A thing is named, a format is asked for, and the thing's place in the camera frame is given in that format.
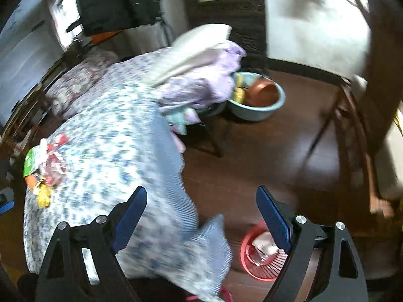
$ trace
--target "floral bedspread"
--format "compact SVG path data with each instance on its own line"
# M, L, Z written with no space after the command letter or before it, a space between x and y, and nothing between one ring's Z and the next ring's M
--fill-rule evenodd
M195 206L184 190L183 160L166 119L141 77L114 82L100 98L65 122L70 142L60 148L69 170L41 209L27 191L24 246L27 265L38 273L56 225L90 223L127 201L141 185L147 207L128 246L117 255L128 278L166 277L204 301L218 301L231 251L216 216L198 228ZM83 253L88 276L97 281L90 252Z

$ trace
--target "window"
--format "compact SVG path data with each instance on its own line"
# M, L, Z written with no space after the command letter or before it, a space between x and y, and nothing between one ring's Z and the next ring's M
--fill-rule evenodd
M80 25L71 32L66 33L66 29L80 18L77 10L76 0L62 0L58 2L55 10L56 28L59 35L60 43L67 48L73 39L83 31Z

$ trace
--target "silver screw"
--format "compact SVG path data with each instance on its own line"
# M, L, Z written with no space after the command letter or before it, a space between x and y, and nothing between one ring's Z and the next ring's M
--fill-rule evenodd
M65 221L62 221L61 223L59 223L59 224L57 225L57 228L60 229L60 230L63 230L63 229L65 229L66 227L67 227L67 222L65 222Z
M295 219L297 220L297 222L299 222L301 224L306 223L306 218L303 215L298 215L297 217L295 217Z
M340 230L343 230L346 228L346 225L343 224L341 221L336 222L336 227Z
M98 216L97 217L97 219L95 219L95 221L97 222L97 223L104 223L104 222L106 222L106 216Z

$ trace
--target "pink strap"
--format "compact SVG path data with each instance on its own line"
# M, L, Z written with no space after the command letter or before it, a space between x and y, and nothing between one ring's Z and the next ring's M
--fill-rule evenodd
M225 287L221 287L220 293L224 294L225 302L234 302L230 291L227 290ZM195 299L198 299L198 297L196 295L191 295L186 298L186 301L194 301Z

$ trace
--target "purple blanket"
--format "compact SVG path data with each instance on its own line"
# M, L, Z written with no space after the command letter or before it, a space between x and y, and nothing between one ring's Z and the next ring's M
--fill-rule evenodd
M203 109L207 105L226 101L234 87L230 75L240 68L241 58L245 55L245 50L239 45L226 41L215 63L194 68L156 87L161 111L184 105Z

